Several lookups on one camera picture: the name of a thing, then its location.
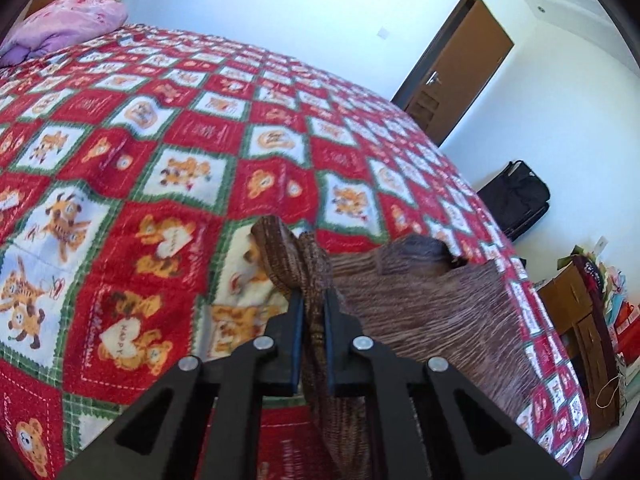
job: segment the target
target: wooden dresser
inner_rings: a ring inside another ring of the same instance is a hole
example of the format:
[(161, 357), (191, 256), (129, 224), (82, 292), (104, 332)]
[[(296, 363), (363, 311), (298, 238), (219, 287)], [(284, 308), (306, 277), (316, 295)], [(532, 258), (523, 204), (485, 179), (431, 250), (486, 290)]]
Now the wooden dresser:
[(588, 290), (588, 278), (583, 279), (585, 272), (578, 270), (584, 268), (584, 261), (581, 256), (576, 258), (538, 294), (578, 375), (589, 410), (590, 438), (597, 438), (619, 423), (620, 396), (613, 380), (616, 362), (602, 300), (593, 287)]

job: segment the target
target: door handle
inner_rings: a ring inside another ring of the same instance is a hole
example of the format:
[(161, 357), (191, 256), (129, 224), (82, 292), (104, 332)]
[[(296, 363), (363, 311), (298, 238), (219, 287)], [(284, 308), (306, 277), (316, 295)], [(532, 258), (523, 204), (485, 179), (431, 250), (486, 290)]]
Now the door handle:
[(434, 70), (433, 74), (431, 74), (430, 78), (427, 79), (427, 82), (425, 83), (425, 85), (430, 86), (430, 85), (439, 85), (441, 83), (441, 81), (438, 79), (438, 71)]

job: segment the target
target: string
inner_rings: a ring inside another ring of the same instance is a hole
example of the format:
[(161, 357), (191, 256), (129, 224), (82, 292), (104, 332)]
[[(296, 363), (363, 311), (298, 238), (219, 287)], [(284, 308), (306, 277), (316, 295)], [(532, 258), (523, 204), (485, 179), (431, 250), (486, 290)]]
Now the string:
[[(614, 378), (610, 379), (607, 384), (605, 384), (603, 387), (601, 387), (598, 396), (596, 397), (596, 406), (598, 406), (601, 410), (603, 410), (604, 408), (608, 408), (610, 406), (610, 404), (613, 402), (613, 397), (616, 396), (616, 392), (620, 389), (620, 379), (624, 379), (625, 377), (623, 375), (616, 375)], [(601, 406), (600, 403), (598, 402), (598, 400), (600, 399), (600, 395), (602, 394), (603, 390), (609, 386), (613, 381), (618, 380), (618, 384), (616, 385), (615, 390), (613, 390), (613, 393), (611, 394), (611, 398), (609, 399), (609, 402), (605, 405), (605, 406)]]

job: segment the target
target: ceiling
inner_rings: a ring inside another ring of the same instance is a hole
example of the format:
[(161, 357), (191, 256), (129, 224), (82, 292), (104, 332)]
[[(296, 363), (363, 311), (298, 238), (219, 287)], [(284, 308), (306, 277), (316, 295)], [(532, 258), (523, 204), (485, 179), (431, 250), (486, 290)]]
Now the ceiling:
[(525, 1), (539, 19), (591, 41), (632, 72), (640, 75), (640, 68), (625, 40), (597, 0)]

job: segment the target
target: door frame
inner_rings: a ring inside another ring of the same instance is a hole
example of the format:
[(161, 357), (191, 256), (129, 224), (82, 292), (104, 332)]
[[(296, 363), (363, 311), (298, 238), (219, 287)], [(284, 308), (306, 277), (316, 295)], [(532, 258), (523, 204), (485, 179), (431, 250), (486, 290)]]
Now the door frame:
[(400, 88), (391, 99), (391, 102), (395, 104), (401, 110), (406, 110), (414, 96), (415, 89), (427, 79), (429, 69), (438, 57), (438, 54), (442, 51), (447, 44), (453, 33), (456, 31), (466, 14), (471, 10), (473, 4), (478, 0), (459, 0), (450, 15), (447, 17), (440, 30), (431, 40), (431, 43), (420, 56), (420, 59), (414, 65), (414, 68), (409, 72)]

